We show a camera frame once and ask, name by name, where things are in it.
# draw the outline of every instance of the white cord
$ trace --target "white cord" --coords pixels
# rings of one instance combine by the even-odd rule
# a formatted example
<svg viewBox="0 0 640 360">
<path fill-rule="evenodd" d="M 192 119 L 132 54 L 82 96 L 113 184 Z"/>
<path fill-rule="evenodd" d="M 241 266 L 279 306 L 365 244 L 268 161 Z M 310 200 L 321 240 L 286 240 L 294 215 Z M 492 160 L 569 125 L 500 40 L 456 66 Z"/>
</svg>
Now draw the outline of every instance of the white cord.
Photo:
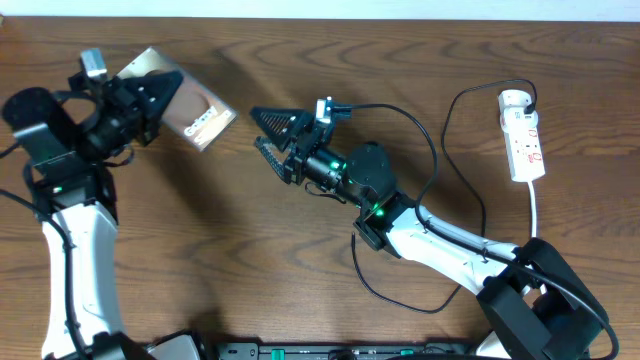
<svg viewBox="0 0 640 360">
<path fill-rule="evenodd" d="M 533 181 L 528 181 L 529 197 L 531 202 L 531 237 L 536 237 L 538 233 L 538 211 L 536 210 L 536 192 L 533 190 Z"/>
</svg>

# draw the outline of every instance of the brown tabletop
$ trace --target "brown tabletop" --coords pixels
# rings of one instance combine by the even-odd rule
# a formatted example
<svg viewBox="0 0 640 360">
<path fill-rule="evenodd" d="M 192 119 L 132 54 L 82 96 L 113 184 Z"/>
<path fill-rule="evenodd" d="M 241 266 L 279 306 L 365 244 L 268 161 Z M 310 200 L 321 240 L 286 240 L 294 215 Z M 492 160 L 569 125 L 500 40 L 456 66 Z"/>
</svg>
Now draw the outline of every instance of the brown tabletop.
<svg viewBox="0 0 640 360">
<path fill-rule="evenodd" d="M 151 146 L 136 147 L 131 166 L 113 171 L 116 282 L 132 338 L 195 326 L 265 342 L 480 341 L 489 325 L 467 291 L 432 316 L 369 295 L 349 249 L 357 209 L 282 183 L 252 145 L 261 132 L 248 112 L 312 109 L 327 95 L 386 102 L 417 116 L 439 145 L 460 90 L 526 77 L 538 87 L 547 170 L 536 181 L 538 234 L 607 309 L 621 358 L 640 355 L 638 25 L 8 18 L 0 28 L 0 101 L 25 87 L 64 89 L 83 49 L 101 48 L 114 74 L 150 45 L 241 116 L 204 153 L 164 128 Z M 459 102 L 447 146 L 485 199 L 487 236 L 524 244 L 528 192 L 509 177 L 499 90 Z M 348 153 L 370 140 L 384 144 L 400 186 L 415 196 L 432 166 L 416 128 L 395 113 L 361 111 L 333 144 Z M 11 143 L 2 122 L 1 147 Z M 2 160 L 2 188 L 27 196 L 26 160 L 22 149 Z M 424 205 L 477 232 L 478 204 L 444 161 L 441 170 Z M 49 314 L 48 249 L 33 216 L 8 200 L 0 201 L 0 229 L 0 358 L 37 358 Z M 388 296 L 433 308 L 455 287 L 422 265 L 358 246 L 365 276 Z M 607 353 L 606 336 L 592 350 Z"/>
</svg>

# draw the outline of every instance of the white power strip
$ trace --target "white power strip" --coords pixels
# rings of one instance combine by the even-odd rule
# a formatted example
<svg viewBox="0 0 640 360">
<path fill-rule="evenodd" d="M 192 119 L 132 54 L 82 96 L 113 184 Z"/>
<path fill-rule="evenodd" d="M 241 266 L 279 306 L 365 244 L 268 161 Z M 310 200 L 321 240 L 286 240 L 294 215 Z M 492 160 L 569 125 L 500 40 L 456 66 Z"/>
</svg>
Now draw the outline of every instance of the white power strip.
<svg viewBox="0 0 640 360">
<path fill-rule="evenodd" d="M 511 180 L 530 182 L 543 176 L 538 113 L 525 114 L 525 108 L 531 104 L 531 96 L 521 90 L 505 90 L 498 96 L 498 103 Z"/>
</svg>

